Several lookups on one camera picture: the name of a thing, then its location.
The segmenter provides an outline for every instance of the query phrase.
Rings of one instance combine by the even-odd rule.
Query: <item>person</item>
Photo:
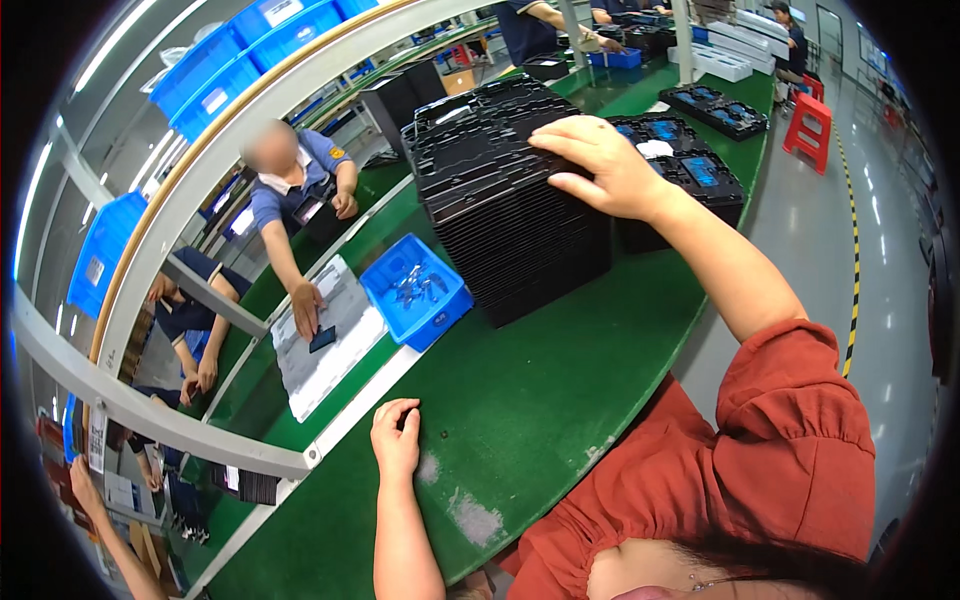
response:
[[[536,55],[557,52],[557,31],[566,31],[564,15],[560,11],[543,0],[510,0],[498,2],[492,8],[514,66],[521,66]],[[623,46],[615,39],[598,36],[583,25],[580,31],[585,36],[595,36],[604,50],[623,51]]]
[[[177,410],[177,405],[180,403],[180,390],[164,390],[141,385],[134,385],[133,388],[160,406]],[[126,442],[130,450],[133,451],[133,456],[140,466],[140,474],[143,475],[147,489],[151,492],[159,492],[160,488],[163,487],[163,473],[160,472],[156,456],[152,458],[147,455],[147,446],[153,444],[154,441],[132,432],[114,420],[108,421],[107,446],[113,451],[119,452],[123,442]]]
[[[167,594],[164,593],[153,573],[136,558],[131,548],[113,529],[107,507],[104,506],[104,499],[90,480],[90,472],[83,455],[75,458],[73,465],[70,466],[70,487],[73,495],[84,508],[84,512],[90,517],[93,527],[97,530],[97,536],[100,537],[107,552],[120,569],[120,574],[127,582],[134,600],[167,600]]]
[[[188,269],[206,279],[214,290],[234,302],[240,301],[250,289],[249,281],[196,248],[185,246],[174,251],[173,255]],[[198,389],[209,392],[217,381],[217,359],[230,323],[199,303],[163,273],[156,274],[154,283],[147,291],[147,301],[154,303],[156,324],[173,344],[180,359],[184,374],[180,403],[190,406],[190,398]],[[199,363],[184,339],[186,332],[191,330],[210,332]]]
[[[294,132],[278,119],[244,149],[243,160],[259,174],[251,204],[270,264],[290,295],[298,334],[310,341],[317,333],[317,307],[324,306],[324,299],[294,259],[290,238],[300,225],[293,214],[308,198],[322,200],[332,194],[338,219],[355,216],[356,164],[328,137],[310,130]]]
[[[610,25],[613,23],[611,14],[640,12],[643,10],[641,4],[640,0],[590,0],[590,14],[595,23]]]
[[[608,122],[566,117],[529,142],[593,174],[550,184],[670,242],[741,346],[719,389],[719,430],[668,374],[636,428],[501,557],[516,576],[507,597],[861,597],[876,451],[856,389],[837,371],[833,333],[807,318],[757,248],[658,176]],[[419,405],[393,400],[373,416],[380,600],[443,597],[412,481]]]
[[[804,73],[806,73],[807,53],[804,30],[793,20],[793,16],[790,15],[790,5],[786,2],[777,0],[766,8],[773,10],[774,18],[790,34],[790,38],[786,40],[790,47],[790,60],[777,58],[777,77],[790,84],[802,84]]]

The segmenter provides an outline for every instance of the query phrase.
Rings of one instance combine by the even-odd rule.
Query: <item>red stool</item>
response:
[[[810,88],[810,95],[817,102],[824,101],[824,85],[809,75],[804,75],[804,85]]]
[[[804,123],[804,117],[809,116],[820,123],[820,130],[815,132]],[[793,121],[783,140],[783,150],[788,154],[794,148],[812,156],[816,161],[816,171],[823,175],[827,171],[827,156],[830,149],[830,127],[833,124],[833,113],[823,103],[814,100],[809,94],[797,94],[797,108],[793,113]],[[811,143],[800,134],[805,135]]]

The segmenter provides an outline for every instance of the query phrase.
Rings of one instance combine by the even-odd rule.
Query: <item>green workbench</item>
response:
[[[672,64],[654,63],[644,72],[642,80],[638,69],[597,69],[595,79],[588,71],[576,72],[553,88],[586,112],[641,114],[661,89],[678,81]],[[731,84],[707,75],[701,83],[771,111],[771,77],[755,73]],[[749,206],[766,135],[737,143],[687,121],[743,183]],[[362,172],[361,208],[407,173],[405,165]],[[412,184],[339,252],[359,275],[411,231],[445,257]],[[325,250],[305,239],[295,239],[294,245],[302,269]],[[241,303],[265,317],[283,296],[268,270]],[[430,483],[418,481],[416,488],[448,582],[492,557],[580,480],[656,390],[705,305],[703,289],[675,252],[618,252],[605,276],[501,329],[492,329],[479,309],[470,311],[399,379],[384,400],[422,399],[420,449],[432,455],[437,468]],[[231,330],[221,373],[228,372],[248,340]],[[304,423],[297,423],[266,340],[211,422],[304,450],[396,351],[391,338],[383,338]],[[214,597],[372,598],[378,478],[371,418],[372,412],[219,572],[209,585]],[[251,510],[252,505],[220,498],[207,545],[176,548],[191,582]]]

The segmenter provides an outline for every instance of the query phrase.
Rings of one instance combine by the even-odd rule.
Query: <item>red blouse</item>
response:
[[[742,532],[747,513],[775,538],[865,559],[875,450],[837,361],[822,325],[754,335],[720,386],[719,433],[668,375],[646,419],[520,538],[502,564],[516,577],[508,598],[586,598],[601,550],[692,536],[704,519]]]

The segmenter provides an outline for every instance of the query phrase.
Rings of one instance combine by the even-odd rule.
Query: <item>blue plastic bin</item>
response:
[[[100,307],[117,261],[146,208],[147,201],[140,192],[131,192],[105,204],[90,224],[77,266],[70,277],[66,301],[83,310],[91,319],[100,316]]]
[[[271,30],[285,25],[290,18],[310,10],[314,5],[329,1],[259,0],[234,16],[230,25],[248,46],[252,46]]]
[[[245,48],[247,44],[228,23],[221,25],[167,71],[150,92],[150,101],[172,119],[199,89]]]
[[[396,301],[396,284],[415,265],[421,265],[428,274],[440,276],[446,284],[446,292],[434,284],[431,295],[437,298],[436,302],[420,297],[413,300],[409,310],[403,310],[402,302]],[[473,306],[473,297],[460,276],[413,233],[407,233],[377,258],[360,276],[360,284],[367,291],[370,302],[383,315],[394,341],[417,352],[423,352],[436,342]]]
[[[637,48],[624,48],[623,52],[594,52],[588,54],[593,66],[608,66],[616,69],[632,69],[640,66],[640,51]]]
[[[170,119],[170,127],[190,143],[197,141],[217,115],[259,78],[260,71],[245,50],[186,102]]]
[[[376,0],[333,0],[333,3],[337,5],[337,10],[345,21],[379,4]]]
[[[301,47],[342,22],[332,0],[298,12],[270,30],[247,51],[261,73],[266,73]]]

